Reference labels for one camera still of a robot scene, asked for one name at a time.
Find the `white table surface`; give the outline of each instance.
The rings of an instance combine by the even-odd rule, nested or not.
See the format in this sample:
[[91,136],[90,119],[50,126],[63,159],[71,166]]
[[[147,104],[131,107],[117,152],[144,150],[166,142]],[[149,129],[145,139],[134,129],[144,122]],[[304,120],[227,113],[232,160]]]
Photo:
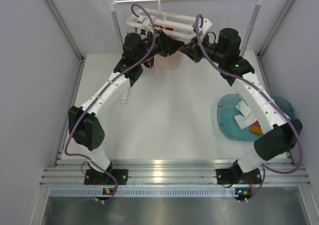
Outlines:
[[[244,57],[264,84],[255,53],[247,51]],[[76,106],[105,83],[120,58],[120,54],[87,56]],[[238,159],[253,142],[226,138],[217,123],[219,100],[233,93],[205,59],[196,64],[184,56],[178,70],[162,74],[145,69],[127,103],[121,104],[119,98],[100,121],[106,134],[102,146],[110,159]],[[69,152],[82,149],[72,140]]]

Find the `white plastic basket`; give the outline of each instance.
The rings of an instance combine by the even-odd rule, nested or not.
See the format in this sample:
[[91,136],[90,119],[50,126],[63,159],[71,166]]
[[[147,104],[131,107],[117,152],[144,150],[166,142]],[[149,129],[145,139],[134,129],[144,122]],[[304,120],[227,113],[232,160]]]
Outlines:
[[[151,15],[154,24],[157,27],[160,27],[160,29],[163,30],[166,35],[184,41],[185,43],[190,42],[194,37],[196,37],[196,33],[194,31],[194,17],[165,12],[166,20],[162,20],[160,19],[162,15],[158,10],[146,9],[146,11]],[[136,14],[139,16],[138,18],[135,15],[131,15],[126,21],[128,33],[136,32],[136,29],[144,29],[146,31],[152,32],[153,30],[151,23],[144,12],[140,9],[136,11]],[[201,39],[205,37],[211,26],[212,23],[210,20],[205,18],[203,27],[200,29]]]

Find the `orange object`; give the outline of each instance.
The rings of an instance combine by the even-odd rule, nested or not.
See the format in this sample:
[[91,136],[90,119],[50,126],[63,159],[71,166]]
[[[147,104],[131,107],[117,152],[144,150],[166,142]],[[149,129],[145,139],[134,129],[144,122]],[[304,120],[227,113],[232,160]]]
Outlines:
[[249,129],[250,132],[254,134],[264,135],[263,131],[261,130],[260,126],[252,124]]

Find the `white hanger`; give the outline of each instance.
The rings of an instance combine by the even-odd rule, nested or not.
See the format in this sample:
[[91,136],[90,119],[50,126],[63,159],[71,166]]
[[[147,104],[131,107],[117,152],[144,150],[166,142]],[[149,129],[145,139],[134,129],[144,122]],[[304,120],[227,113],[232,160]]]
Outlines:
[[163,20],[166,21],[166,14],[161,10],[161,0],[158,1],[159,13],[162,15]]

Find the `black bracket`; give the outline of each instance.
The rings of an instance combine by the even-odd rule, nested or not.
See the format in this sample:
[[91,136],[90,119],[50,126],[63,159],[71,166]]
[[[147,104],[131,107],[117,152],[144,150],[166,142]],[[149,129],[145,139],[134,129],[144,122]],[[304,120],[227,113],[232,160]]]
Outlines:
[[[72,106],[69,110],[69,133],[71,133],[76,121],[84,113],[83,107]],[[76,143],[87,147],[89,151],[98,148],[105,137],[105,133],[100,124],[100,121],[95,117],[95,113],[86,113],[80,124],[73,134],[73,139]]]
[[[112,169],[112,176],[117,180],[118,185],[126,185],[129,171],[127,169]],[[115,185],[113,179],[105,173],[100,173],[94,169],[88,169],[85,173],[85,185]]]
[[241,180],[233,173],[232,169],[216,169],[217,183],[225,187],[234,184],[260,184],[261,175],[259,169],[246,173],[246,179]]
[[[299,119],[292,120],[294,128],[300,134],[303,124]],[[254,148],[260,158],[268,161],[275,156],[289,151],[296,145],[297,139],[289,124],[274,125],[274,129],[264,134],[254,142]]]

